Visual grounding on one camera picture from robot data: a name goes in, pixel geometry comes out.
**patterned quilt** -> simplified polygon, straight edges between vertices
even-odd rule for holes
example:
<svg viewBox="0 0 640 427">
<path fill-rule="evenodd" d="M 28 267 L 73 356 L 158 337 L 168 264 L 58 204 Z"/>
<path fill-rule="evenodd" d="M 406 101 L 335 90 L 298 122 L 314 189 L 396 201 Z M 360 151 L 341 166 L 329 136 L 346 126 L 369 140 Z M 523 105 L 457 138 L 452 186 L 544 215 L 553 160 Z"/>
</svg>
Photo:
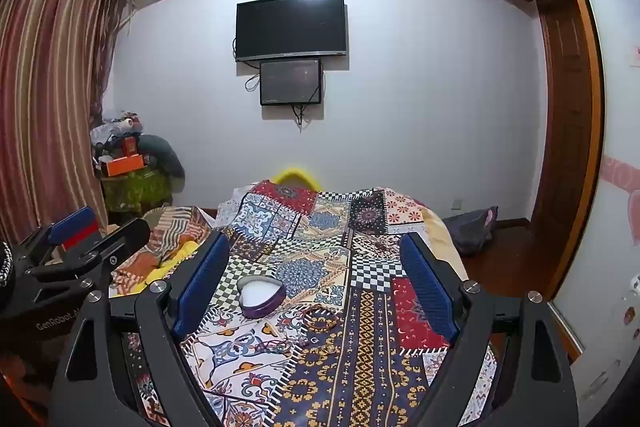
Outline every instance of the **patterned quilt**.
<svg viewBox="0 0 640 427">
<path fill-rule="evenodd" d="M 429 242 L 421 210 L 389 188 L 348 194 L 260 182 L 223 230 L 231 254 L 200 327 L 182 352 L 227 427 L 405 425 L 447 351 L 431 330 L 399 260 L 403 233 Z M 284 282 L 273 314 L 246 319 L 236 282 L 264 274 Z M 322 305 L 338 320 L 307 327 Z M 137 335 L 128 356 L 149 418 L 168 425 Z M 460 425 L 478 418 L 496 362 L 491 350 Z"/>
</svg>

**bed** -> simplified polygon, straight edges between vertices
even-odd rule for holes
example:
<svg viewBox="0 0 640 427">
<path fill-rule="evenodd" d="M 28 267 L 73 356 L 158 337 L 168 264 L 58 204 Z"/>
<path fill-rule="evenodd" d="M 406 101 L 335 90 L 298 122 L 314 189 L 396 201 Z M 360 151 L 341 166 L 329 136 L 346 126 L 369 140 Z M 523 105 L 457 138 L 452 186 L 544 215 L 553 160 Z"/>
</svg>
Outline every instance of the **bed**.
<svg viewBox="0 0 640 427">
<path fill-rule="evenodd" d="M 468 279 L 442 220 L 390 188 L 314 192 L 268 180 L 236 190 L 213 220 L 169 207 L 141 251 L 113 274 L 110 296 L 170 277 L 212 230 L 230 258 L 199 328 L 180 344 L 223 425 L 320 427 L 405 425 L 448 344 L 431 330 L 399 260 L 399 240 L 417 232 L 433 254 Z M 287 296 L 263 319 L 239 310 L 244 275 L 283 281 Z M 310 328 L 315 305 L 337 319 Z M 169 425 L 135 333 L 126 338 L 130 377 L 151 420 Z M 460 425 L 479 417 L 496 369 L 488 348 Z"/>
</svg>

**metal bolt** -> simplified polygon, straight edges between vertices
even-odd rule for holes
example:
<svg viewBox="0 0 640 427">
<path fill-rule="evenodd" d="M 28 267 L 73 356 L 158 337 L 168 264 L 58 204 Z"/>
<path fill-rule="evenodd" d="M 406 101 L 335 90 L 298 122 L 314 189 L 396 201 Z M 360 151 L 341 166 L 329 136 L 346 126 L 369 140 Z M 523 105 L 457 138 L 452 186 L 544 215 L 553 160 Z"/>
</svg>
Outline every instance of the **metal bolt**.
<svg viewBox="0 0 640 427">
<path fill-rule="evenodd" d="M 94 290 L 86 296 L 89 302 L 97 302 L 102 299 L 102 292 L 100 290 Z"/>
<path fill-rule="evenodd" d="M 462 287 L 467 293 L 478 293 L 480 291 L 480 285 L 476 281 L 472 281 L 471 279 L 463 282 Z"/>
<path fill-rule="evenodd" d="M 164 282 L 162 279 L 153 281 L 149 285 L 149 289 L 151 290 L 151 293 L 162 293 L 166 289 L 166 282 Z"/>
<path fill-rule="evenodd" d="M 542 302 L 542 295 L 540 295 L 535 290 L 532 290 L 529 293 L 527 293 L 527 297 L 529 297 L 529 300 L 531 302 L 534 302 L 535 304 L 540 304 L 540 302 Z"/>
</svg>

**door frame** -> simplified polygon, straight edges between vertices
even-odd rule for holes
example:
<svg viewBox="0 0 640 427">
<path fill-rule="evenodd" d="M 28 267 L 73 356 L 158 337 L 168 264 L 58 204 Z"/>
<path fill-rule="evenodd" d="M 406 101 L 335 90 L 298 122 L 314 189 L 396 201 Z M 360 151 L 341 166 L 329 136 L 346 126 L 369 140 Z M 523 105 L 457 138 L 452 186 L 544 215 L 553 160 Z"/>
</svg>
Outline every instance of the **door frame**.
<svg viewBox="0 0 640 427">
<path fill-rule="evenodd" d="M 596 26 L 591 13 L 591 7 L 588 0 L 577 0 L 578 10 L 580 12 L 580 19 L 584 27 L 584 34 L 587 42 L 587 56 L 589 61 L 589 71 L 591 80 L 591 129 L 590 129 L 590 143 L 589 153 L 587 159 L 587 168 L 582 183 L 582 191 L 580 194 L 580 202 L 578 203 L 578 209 L 575 213 L 574 222 L 569 233 L 564 249 L 558 261 L 556 271 L 551 277 L 549 284 L 543 292 L 545 299 L 550 301 L 556 296 L 558 290 L 564 281 L 571 263 L 574 260 L 575 254 L 580 245 L 580 240 L 587 221 L 591 212 L 591 205 L 593 203 L 593 197 L 595 195 L 596 184 L 598 181 L 598 175 L 600 172 L 600 161 L 602 159 L 602 142 L 604 138 L 604 76 L 602 73 L 602 60 L 600 57 L 600 45 L 598 42 L 598 35 L 596 32 Z M 553 103 L 553 73 L 550 63 L 550 53 L 548 52 L 548 35 L 546 32 L 546 26 L 542 19 L 540 22 L 543 25 L 543 36 L 545 40 L 545 55 L 546 55 L 546 73 L 547 73 L 547 86 L 548 86 L 548 105 L 552 107 Z M 547 110 L 547 122 L 546 122 L 546 142 L 545 142 L 545 159 L 548 153 L 550 129 L 553 126 L 551 110 Z M 540 187 L 538 186 L 538 194 L 536 197 L 536 204 L 534 206 L 533 216 L 539 211 L 538 203 L 540 201 Z"/>
</svg>

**curtain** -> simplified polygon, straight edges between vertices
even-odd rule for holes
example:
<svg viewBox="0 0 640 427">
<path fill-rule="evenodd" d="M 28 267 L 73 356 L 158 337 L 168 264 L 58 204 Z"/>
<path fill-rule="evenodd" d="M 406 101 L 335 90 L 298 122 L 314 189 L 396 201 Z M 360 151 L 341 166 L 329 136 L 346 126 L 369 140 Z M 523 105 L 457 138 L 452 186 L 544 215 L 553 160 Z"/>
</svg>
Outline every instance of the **curtain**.
<svg viewBox="0 0 640 427">
<path fill-rule="evenodd" d="M 102 124 L 102 97 L 107 89 L 118 25 L 128 1 L 102 0 L 101 2 L 89 108 L 91 128 Z"/>
<path fill-rule="evenodd" d="M 84 205 L 107 224 L 89 140 L 106 4 L 0 0 L 0 233 L 12 243 Z"/>
</svg>

